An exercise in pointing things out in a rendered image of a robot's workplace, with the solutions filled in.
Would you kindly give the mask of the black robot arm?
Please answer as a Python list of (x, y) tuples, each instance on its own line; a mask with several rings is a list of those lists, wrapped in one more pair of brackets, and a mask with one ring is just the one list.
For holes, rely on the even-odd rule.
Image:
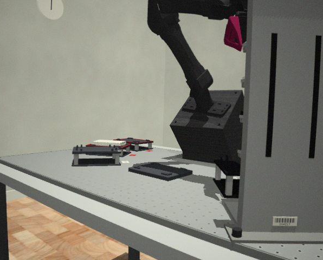
[(247, 0), (148, 0), (148, 27), (169, 46), (190, 88), (191, 98), (182, 106), (183, 110), (224, 116), (231, 103), (211, 99), (208, 88), (213, 84), (213, 78), (198, 62), (184, 38), (178, 24), (179, 13), (223, 20), (238, 11), (247, 12), (247, 8)]

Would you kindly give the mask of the grey tower with black slots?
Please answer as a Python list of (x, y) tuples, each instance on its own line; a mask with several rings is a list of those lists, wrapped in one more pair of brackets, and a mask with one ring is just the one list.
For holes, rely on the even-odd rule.
[[(277, 33), (272, 154), (266, 157), (272, 33)], [(315, 39), (321, 36), (314, 158), (309, 158)], [(323, 0), (248, 0), (238, 202), (242, 232), (323, 233)], [(297, 226), (272, 226), (297, 217)]]

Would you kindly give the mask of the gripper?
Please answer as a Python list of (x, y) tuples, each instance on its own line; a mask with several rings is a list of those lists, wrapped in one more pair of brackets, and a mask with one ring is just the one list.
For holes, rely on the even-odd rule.
[(228, 18), (224, 35), (224, 44), (242, 50), (242, 44), (247, 39), (247, 12), (238, 11), (235, 16)]

